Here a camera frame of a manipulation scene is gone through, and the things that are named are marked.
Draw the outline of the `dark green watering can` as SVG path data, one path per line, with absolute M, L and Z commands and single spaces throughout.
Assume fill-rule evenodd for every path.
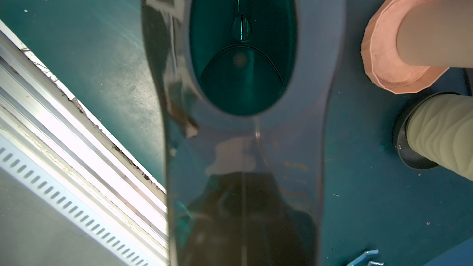
M 172 266 L 318 266 L 346 0 L 142 0 Z

